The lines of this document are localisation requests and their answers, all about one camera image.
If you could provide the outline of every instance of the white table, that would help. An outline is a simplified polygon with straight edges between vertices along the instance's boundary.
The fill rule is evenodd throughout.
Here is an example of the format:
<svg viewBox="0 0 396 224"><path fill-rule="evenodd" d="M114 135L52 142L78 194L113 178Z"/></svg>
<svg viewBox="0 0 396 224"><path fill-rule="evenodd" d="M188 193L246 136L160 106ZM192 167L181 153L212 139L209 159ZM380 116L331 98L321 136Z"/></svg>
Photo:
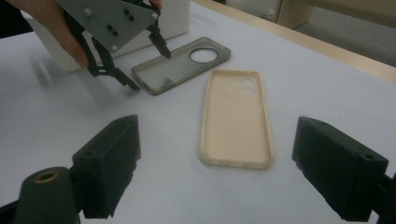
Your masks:
<svg viewBox="0 0 396 224"><path fill-rule="evenodd" d="M261 29L191 3L191 30L175 49L208 36L232 50L218 69L262 74L275 162L267 170L216 167L199 158L206 72L162 95L134 92L87 71L67 74L34 34L0 40L0 205L28 175L70 167L111 120L137 114L142 159L114 218L82 223L345 223L291 160L297 119L330 123L389 159L396 171L396 85ZM119 57L131 67L149 47ZM376 222L372 214L371 223Z"/></svg>

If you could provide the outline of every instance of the white box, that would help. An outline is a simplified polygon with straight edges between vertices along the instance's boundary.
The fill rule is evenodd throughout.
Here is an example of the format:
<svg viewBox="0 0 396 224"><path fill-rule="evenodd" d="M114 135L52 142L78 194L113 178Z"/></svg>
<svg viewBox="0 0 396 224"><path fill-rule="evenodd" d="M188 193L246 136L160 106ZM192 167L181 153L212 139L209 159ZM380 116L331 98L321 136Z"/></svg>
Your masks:
<svg viewBox="0 0 396 224"><path fill-rule="evenodd" d="M40 23L34 20L29 14L22 12L23 17L29 22L32 29L43 42L49 54L59 65L61 69L67 72L73 72L80 69L79 65L74 59L68 55L62 47L58 44L50 32L44 28ZM166 39L175 35L180 35L189 30L190 27L190 0L163 0L163 10L160 17L161 34ZM93 56L99 62L99 55L92 46L91 40L87 41L92 49ZM117 57L135 49L140 49L150 45L149 32L144 31L128 44L121 48L112 56Z"/></svg>

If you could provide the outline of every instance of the beige phone case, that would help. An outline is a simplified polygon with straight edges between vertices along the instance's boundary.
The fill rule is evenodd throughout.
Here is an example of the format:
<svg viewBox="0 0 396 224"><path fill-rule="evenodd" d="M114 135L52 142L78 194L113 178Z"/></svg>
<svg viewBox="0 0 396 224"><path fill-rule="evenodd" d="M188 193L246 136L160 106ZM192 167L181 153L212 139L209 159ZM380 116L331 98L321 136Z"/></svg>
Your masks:
<svg viewBox="0 0 396 224"><path fill-rule="evenodd" d="M201 157L213 165L263 169L274 159L262 79L215 70L206 89Z"/></svg>

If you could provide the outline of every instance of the translucent phone case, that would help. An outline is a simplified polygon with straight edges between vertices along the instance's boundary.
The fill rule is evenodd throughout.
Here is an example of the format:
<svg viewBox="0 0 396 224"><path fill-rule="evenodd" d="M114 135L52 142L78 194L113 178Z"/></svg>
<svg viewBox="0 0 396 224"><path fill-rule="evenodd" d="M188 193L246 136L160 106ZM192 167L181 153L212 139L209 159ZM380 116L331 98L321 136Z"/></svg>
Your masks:
<svg viewBox="0 0 396 224"><path fill-rule="evenodd" d="M268 167L274 153L267 117L259 73L213 71L205 97L202 160L212 165Z"/></svg>

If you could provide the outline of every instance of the wooden surface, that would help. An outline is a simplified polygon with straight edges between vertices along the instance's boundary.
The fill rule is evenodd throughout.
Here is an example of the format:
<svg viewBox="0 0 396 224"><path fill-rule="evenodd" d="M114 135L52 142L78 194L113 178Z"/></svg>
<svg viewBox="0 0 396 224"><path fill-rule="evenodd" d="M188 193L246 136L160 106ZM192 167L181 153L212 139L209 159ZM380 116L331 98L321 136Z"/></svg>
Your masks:
<svg viewBox="0 0 396 224"><path fill-rule="evenodd" d="M282 27L269 21L265 21L240 10L227 7L210 0L192 0L192 2L195 2L204 7L208 7L228 17L242 21L256 28L270 32L274 35L278 35L308 49L312 49L328 57L334 58L335 60L342 63L347 63L350 66L355 67L365 73L396 83L395 67L369 59L346 49L338 48L321 40L317 40L313 37L300 34L291 29Z"/></svg>

